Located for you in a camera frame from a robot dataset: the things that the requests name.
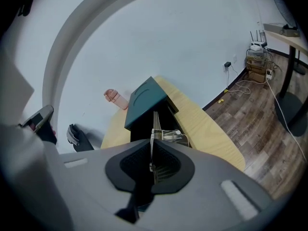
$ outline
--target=metal rod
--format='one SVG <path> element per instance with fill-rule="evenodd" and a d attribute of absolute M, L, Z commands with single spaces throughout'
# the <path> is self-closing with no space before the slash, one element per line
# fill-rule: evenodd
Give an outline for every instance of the metal rod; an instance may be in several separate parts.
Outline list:
<path fill-rule="evenodd" d="M 264 30 L 263 30 L 263 35 L 264 35 L 264 37 L 265 37 L 265 42 L 267 43 L 267 42 L 268 42 L 268 39 L 266 38 L 266 35 L 265 35 Z"/>
<path fill-rule="evenodd" d="M 160 127 L 160 122 L 159 122 L 159 116 L 158 116 L 158 112 L 157 111 L 154 111 L 154 129 L 155 130 L 161 130 L 161 127 Z M 154 139 L 162 139 L 161 138 L 161 133 L 156 131 L 154 132 Z"/>

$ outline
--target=black baseboard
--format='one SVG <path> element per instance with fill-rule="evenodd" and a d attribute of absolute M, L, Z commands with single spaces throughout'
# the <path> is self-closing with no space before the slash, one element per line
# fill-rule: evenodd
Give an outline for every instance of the black baseboard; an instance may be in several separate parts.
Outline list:
<path fill-rule="evenodd" d="M 286 58 L 289 58 L 289 54 L 286 54 L 286 53 L 283 53 L 281 51 L 277 51 L 277 50 L 273 50 L 273 49 L 269 49 L 270 52 L 274 53 L 274 54 L 277 54 L 277 55 L 280 55 L 280 56 L 284 56 Z M 299 64 L 301 64 L 303 67 L 305 67 L 306 69 L 308 69 L 308 64 L 299 60 Z"/>
<path fill-rule="evenodd" d="M 242 70 L 242 72 L 238 75 L 238 77 L 235 78 L 235 80 L 228 86 L 228 90 L 230 90 L 231 87 L 233 87 L 235 85 L 236 82 L 239 81 L 239 79 L 247 72 L 246 68 L 244 68 Z M 225 94 L 224 93 L 225 90 L 223 90 L 216 98 L 214 98 L 211 102 L 209 102 L 204 108 L 203 110 L 207 110 L 209 107 L 211 107 L 214 103 L 218 102 L 221 97 Z"/>
<path fill-rule="evenodd" d="M 269 49 L 271 53 L 289 58 L 289 54 L 283 53 L 281 51 L 277 51 L 277 50 L 273 50 L 273 49 Z M 308 64 L 304 63 L 303 61 L 299 60 L 299 64 L 301 64 L 303 67 L 305 67 L 306 69 L 308 69 Z M 230 90 L 231 87 L 233 87 L 235 85 L 236 82 L 238 82 L 238 80 L 246 73 L 246 68 L 243 69 L 243 71 L 238 75 L 238 77 L 228 86 L 228 89 Z M 214 98 L 210 103 L 208 103 L 203 110 L 207 110 L 209 107 L 211 107 L 214 103 L 218 102 L 219 99 L 221 99 L 221 97 L 224 95 L 224 91 L 222 91 L 216 98 Z"/>

